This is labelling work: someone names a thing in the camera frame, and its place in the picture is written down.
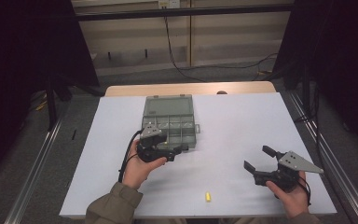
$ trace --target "plastic storage box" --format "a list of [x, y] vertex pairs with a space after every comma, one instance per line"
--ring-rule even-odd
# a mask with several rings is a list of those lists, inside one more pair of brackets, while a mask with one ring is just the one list
[[146, 97], [142, 128], [148, 123], [155, 124], [163, 134], [167, 134], [167, 142], [158, 144], [159, 149], [174, 149], [182, 144], [189, 148], [196, 146], [191, 95]]

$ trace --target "green jacket sleeve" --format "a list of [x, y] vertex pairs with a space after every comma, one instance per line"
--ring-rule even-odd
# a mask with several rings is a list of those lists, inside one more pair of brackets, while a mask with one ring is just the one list
[[110, 193], [92, 202], [87, 208], [86, 224], [131, 223], [133, 212], [142, 200], [142, 193], [116, 183]]
[[301, 213], [289, 219], [289, 224], [322, 224], [322, 222], [313, 214]]

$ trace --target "metal frame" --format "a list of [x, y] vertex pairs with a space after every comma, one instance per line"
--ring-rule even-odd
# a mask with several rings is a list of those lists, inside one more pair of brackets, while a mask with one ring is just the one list
[[13, 203], [8, 215], [5, 220], [5, 224], [15, 224], [20, 223], [21, 218], [25, 212], [28, 202], [31, 199], [31, 196], [36, 187], [37, 180], [39, 179], [40, 174], [42, 173], [43, 166], [48, 158], [48, 153], [50, 152], [52, 145], [57, 137], [58, 131], [61, 127], [62, 120], [65, 117], [65, 114], [69, 108], [70, 103], [63, 104], [63, 109], [58, 117], [57, 122], [53, 126], [52, 130], [48, 132], [45, 142], [40, 148], [39, 154], [37, 155], [34, 165], [25, 180], [19, 195], [16, 198], [16, 201]]
[[219, 14], [241, 14], [241, 13], [262, 13], [262, 12], [283, 12], [292, 11], [294, 8], [309, 9], [317, 7], [318, 3], [306, 4], [301, 7], [295, 7], [294, 4], [277, 5], [259, 5], [246, 7], [186, 7], [186, 8], [167, 8], [150, 9], [123, 12], [106, 13], [79, 13], [75, 16], [53, 15], [49, 17], [32, 17], [31, 20], [50, 20], [50, 21], [105, 21], [105, 20], [123, 20], [140, 19], [156, 17], [180, 17], [180, 16], [203, 16]]
[[[297, 109], [298, 114], [300, 114], [300, 116], [306, 116], [306, 112], [302, 109], [303, 104], [298, 94], [291, 92], [290, 97]], [[316, 123], [314, 121], [306, 121], [304, 123], [316, 143]], [[331, 172], [333, 173], [333, 176], [336, 178], [336, 181], [338, 182], [339, 186], [341, 187], [342, 191], [350, 202], [353, 211], [358, 216], [358, 189], [353, 185], [350, 178], [345, 173], [344, 169], [342, 169], [336, 156], [334, 155], [333, 151], [331, 150], [330, 146], [327, 144], [321, 133], [319, 133], [319, 138], [320, 150], [325, 160], [325, 163], [330, 168]]]

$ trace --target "floor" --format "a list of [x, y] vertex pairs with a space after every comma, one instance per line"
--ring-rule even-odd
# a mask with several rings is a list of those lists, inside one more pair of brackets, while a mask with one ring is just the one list
[[[240, 66], [250, 64], [252, 63], [243, 63]], [[264, 63], [262, 70], [269, 70], [272, 65], [273, 62]], [[257, 70], [257, 66], [252, 69], [205, 67], [184, 72], [187, 76], [206, 81], [251, 81], [261, 78], [257, 74]], [[176, 69], [100, 77], [102, 91], [112, 83], [128, 85], [194, 81], [182, 76]], [[281, 79], [272, 82], [276, 90], [281, 93], [292, 118], [297, 119], [300, 113], [292, 95], [300, 93], [301, 86], [299, 85], [296, 91], [286, 91]], [[39, 111], [30, 110], [12, 149], [1, 162], [0, 223], [5, 221], [7, 223], [83, 223], [82, 220], [59, 217], [58, 214], [87, 139], [99, 98], [92, 97], [79, 89], [71, 89], [71, 92], [74, 97], [70, 102], [58, 101], [58, 110], [62, 112], [62, 121], [59, 130], [53, 136], [53, 144], [49, 146], [49, 150], [44, 155], [40, 154], [49, 134], [47, 132], [47, 108], [44, 107]], [[40, 100], [35, 100], [32, 107], [39, 103]], [[351, 185], [358, 191], [358, 136], [344, 128], [344, 120], [324, 98], [323, 93], [320, 96], [318, 114], [320, 132], [339, 161], [345, 175], [351, 181]], [[314, 139], [306, 123], [296, 123], [296, 127], [315, 164], [322, 165]], [[41, 156], [44, 158], [43, 165], [35, 165], [36, 159]], [[357, 202], [351, 200], [349, 197], [351, 192], [347, 192], [342, 183], [337, 181], [336, 173], [330, 169], [326, 161], [324, 161], [324, 166], [328, 176], [325, 175], [323, 181], [336, 206], [337, 214], [321, 217], [321, 220], [324, 223], [358, 223], [358, 216], [353, 209]], [[34, 185], [27, 186], [25, 184], [27, 178], [35, 168], [39, 169], [39, 175], [35, 177]], [[29, 193], [26, 200], [19, 198], [24, 189], [27, 189]], [[15, 209], [16, 216], [13, 217], [11, 215], [13, 215], [14, 207], [17, 209]], [[215, 223], [215, 221], [215, 219], [192, 219], [189, 223]]]

